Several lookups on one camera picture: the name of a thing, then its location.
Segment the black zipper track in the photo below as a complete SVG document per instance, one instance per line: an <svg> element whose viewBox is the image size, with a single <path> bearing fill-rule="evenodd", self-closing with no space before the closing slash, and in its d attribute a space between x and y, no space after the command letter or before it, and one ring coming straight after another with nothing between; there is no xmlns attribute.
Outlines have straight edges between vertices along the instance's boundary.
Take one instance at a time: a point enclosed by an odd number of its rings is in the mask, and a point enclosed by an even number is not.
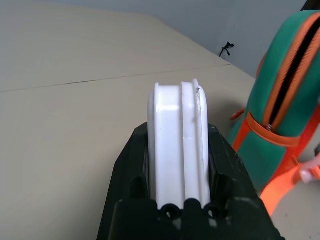
<svg viewBox="0 0 320 240"><path fill-rule="evenodd" d="M299 47L298 52L296 53L294 60L289 68L289 71L287 72L285 79L283 81L282 87L280 89L279 95L275 101L271 117L269 120L269 124L272 125L280 108L281 105L287 95L287 92L289 90L289 87L292 83L292 80L296 74L296 71L302 61L302 58L304 57L310 43L312 42L314 36L316 35L318 29L320 28L320 17L313 23L313 25L310 27L309 31L305 35L301 46Z"/></svg>

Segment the table surface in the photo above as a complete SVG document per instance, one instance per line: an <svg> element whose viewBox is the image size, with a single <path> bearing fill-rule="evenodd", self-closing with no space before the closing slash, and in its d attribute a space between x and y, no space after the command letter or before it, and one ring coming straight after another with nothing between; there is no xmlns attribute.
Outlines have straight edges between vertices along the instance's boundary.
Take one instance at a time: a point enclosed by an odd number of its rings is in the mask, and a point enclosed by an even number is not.
<svg viewBox="0 0 320 240"><path fill-rule="evenodd" d="M255 82L148 16L8 1L0 30L0 239L97 237L113 165L155 83L197 78L226 137ZM287 239L320 239L319 200L318 182L299 184L272 220Z"/></svg>

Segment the black tripod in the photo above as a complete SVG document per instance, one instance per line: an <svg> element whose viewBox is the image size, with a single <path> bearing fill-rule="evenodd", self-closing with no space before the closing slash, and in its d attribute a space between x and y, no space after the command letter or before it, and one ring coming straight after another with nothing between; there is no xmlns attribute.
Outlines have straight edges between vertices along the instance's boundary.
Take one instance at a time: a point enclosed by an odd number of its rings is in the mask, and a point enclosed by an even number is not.
<svg viewBox="0 0 320 240"><path fill-rule="evenodd" d="M226 50L226 53L228 54L228 56L230 56L230 52L228 51L228 48L233 48L234 46L235 46L234 44L227 42L226 45L222 48L222 51L220 52L219 57L221 57L221 54L224 52L224 50Z"/></svg>

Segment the gray wall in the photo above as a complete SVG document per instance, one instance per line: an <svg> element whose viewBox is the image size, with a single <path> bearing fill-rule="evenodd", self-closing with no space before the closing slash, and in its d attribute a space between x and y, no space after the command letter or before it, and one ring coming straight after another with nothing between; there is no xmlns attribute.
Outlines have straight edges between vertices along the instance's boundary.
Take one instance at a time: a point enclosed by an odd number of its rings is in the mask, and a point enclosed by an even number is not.
<svg viewBox="0 0 320 240"><path fill-rule="evenodd" d="M236 0L45 0L158 17L214 52Z"/></svg>
<svg viewBox="0 0 320 240"><path fill-rule="evenodd" d="M255 77L260 60L282 23L299 12L306 0L237 0L219 39L215 54L227 42L234 44L223 59Z"/></svg>
<svg viewBox="0 0 320 240"><path fill-rule="evenodd" d="M306 0L44 0L158 17L207 50L255 76L281 24Z"/></svg>

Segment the orange trim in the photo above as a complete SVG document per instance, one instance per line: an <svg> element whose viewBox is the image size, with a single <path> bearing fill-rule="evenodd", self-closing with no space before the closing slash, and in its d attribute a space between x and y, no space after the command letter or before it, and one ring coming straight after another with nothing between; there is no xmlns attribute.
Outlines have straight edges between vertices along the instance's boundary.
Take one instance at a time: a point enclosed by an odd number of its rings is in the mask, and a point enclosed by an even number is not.
<svg viewBox="0 0 320 240"><path fill-rule="evenodd" d="M239 118L242 114L244 114L246 111L245 108L241 109L240 111L236 112L235 114L233 114L231 117L230 117L230 120L236 120L237 118Z"/></svg>
<svg viewBox="0 0 320 240"><path fill-rule="evenodd" d="M306 125L303 133L300 136L300 142L298 146L288 148L287 152L285 153L283 160L276 170L273 178L287 172L288 170L294 168L298 165L297 158L303 153L306 146L310 142L311 138L313 137L314 133L316 132L320 120L320 105L318 105L311 116L308 124Z"/></svg>
<svg viewBox="0 0 320 240"><path fill-rule="evenodd" d="M312 42L310 43L307 51L305 52L301 63L296 70L296 73L292 79L291 85L288 89L288 92L286 93L286 96L283 100L283 103L279 109L279 112L277 116L275 117L273 123L272 123L272 131L274 132L283 119L285 118L289 107L294 100L294 97L296 96L299 87L301 86L302 82L305 79L305 76L310 68L310 66L313 63L314 58L316 57L318 50L320 48L320 29L316 32L315 36L313 37Z"/></svg>
<svg viewBox="0 0 320 240"><path fill-rule="evenodd" d="M252 131L257 134L262 139L268 141L269 143L282 146L282 147L295 147L299 144L300 137L288 137L279 136L273 132L268 131L252 117L251 112L246 116L246 121Z"/></svg>
<svg viewBox="0 0 320 240"><path fill-rule="evenodd" d="M291 47L282 63L282 66L278 72L278 75L276 77L273 89L271 91L269 100L266 104L264 115L262 119L262 126L266 127L271 118L272 111L274 109L277 97L279 95L280 89L282 87L282 84L286 78L286 75L288 73L288 70L299 50L300 45L302 44L306 34L308 33L310 27L314 24L314 22L320 17L320 12L317 12L313 15L311 15L300 27L298 33L296 34Z"/></svg>
<svg viewBox="0 0 320 240"><path fill-rule="evenodd" d="M271 216L281 199L301 181L300 165L272 180L260 196L266 210Z"/></svg>
<svg viewBox="0 0 320 240"><path fill-rule="evenodd" d="M304 151L307 144L317 130L320 120L320 105L318 105L310 118L306 128L300 136L298 146L288 148L282 163L273 175L271 181L262 191L262 199L269 215L272 215L281 199L290 192L301 180L300 167L297 158ZM317 166L310 169L310 172L316 179L320 179L320 168Z"/></svg>
<svg viewBox="0 0 320 240"><path fill-rule="evenodd" d="M245 138L248 136L250 131L251 129L246 119L244 119L232 145L233 149L236 152L238 152L239 148L241 147L241 144L244 142Z"/></svg>
<svg viewBox="0 0 320 240"><path fill-rule="evenodd" d="M263 66L263 64L265 63L265 60L266 60L266 56L267 56L267 54L265 54L265 55L263 56L263 58L261 59L261 61L260 61L260 64L259 64L259 66L258 66L258 69L257 69L257 71L256 71L256 75L255 75L255 78L256 78L256 79L259 77L261 68L262 68L262 66Z"/></svg>

